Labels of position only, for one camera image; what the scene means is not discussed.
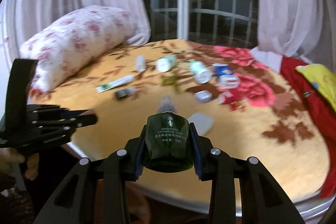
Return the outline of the person left hand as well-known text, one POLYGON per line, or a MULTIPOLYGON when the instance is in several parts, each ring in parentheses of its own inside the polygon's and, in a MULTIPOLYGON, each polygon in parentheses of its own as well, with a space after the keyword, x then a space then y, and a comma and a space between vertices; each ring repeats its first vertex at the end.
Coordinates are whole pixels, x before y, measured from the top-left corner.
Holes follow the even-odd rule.
POLYGON ((0 151, 0 164, 1 173, 11 174, 13 167, 16 164, 27 164, 25 171, 25 177, 29 180, 34 180, 38 176, 39 154, 36 153, 26 159, 23 155, 19 154, 16 149, 13 148, 1 148, 0 151))

